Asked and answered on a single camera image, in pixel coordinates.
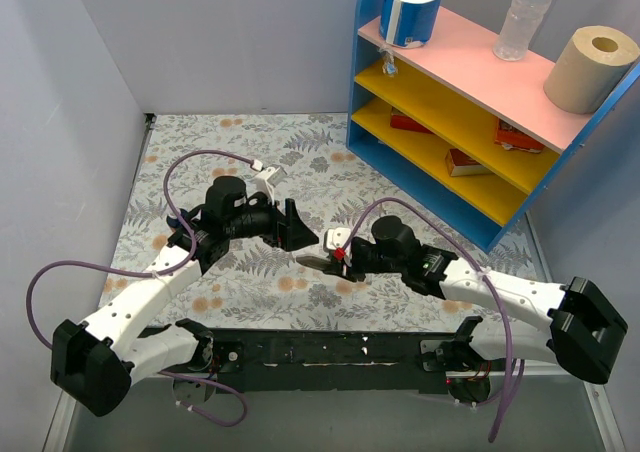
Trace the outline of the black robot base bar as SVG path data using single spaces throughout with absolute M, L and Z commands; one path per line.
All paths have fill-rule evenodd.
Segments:
M 204 373 L 240 392 L 402 390 L 445 394 L 450 376 L 481 384 L 502 372 L 502 359 L 483 359 L 470 347 L 481 322 L 472 316 L 454 333 L 214 329 L 190 319 L 202 343 L 171 371 Z

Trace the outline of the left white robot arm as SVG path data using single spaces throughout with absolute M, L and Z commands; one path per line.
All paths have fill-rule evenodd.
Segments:
M 200 278 L 236 239 L 262 239 L 286 252 L 319 242 L 286 199 L 280 209 L 265 190 L 253 195 L 245 182 L 221 176 L 208 188 L 205 201 L 188 212 L 193 237 L 178 229 L 146 269 L 106 306 L 81 323 L 63 321 L 52 340 L 51 380 L 95 416 L 113 411 L 132 385 L 174 365 L 193 372 L 213 359 L 209 329 L 183 319 L 149 337 L 141 334 L 175 297 Z

